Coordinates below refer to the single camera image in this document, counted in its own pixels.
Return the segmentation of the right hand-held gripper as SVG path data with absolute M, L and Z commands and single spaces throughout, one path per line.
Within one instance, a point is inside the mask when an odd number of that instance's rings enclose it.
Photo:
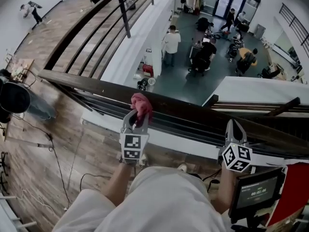
M 219 164 L 230 171 L 244 172 L 251 165 L 253 151 L 248 147 L 244 128 L 235 119 L 230 119 L 227 123 L 225 144 L 227 146 L 218 147 Z

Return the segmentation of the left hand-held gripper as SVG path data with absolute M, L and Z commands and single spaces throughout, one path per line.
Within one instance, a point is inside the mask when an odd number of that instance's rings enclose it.
M 136 109 L 130 111 L 123 119 L 120 130 L 120 144 L 122 158 L 127 160 L 139 160 L 149 140 L 148 123 L 149 114 L 137 117 Z

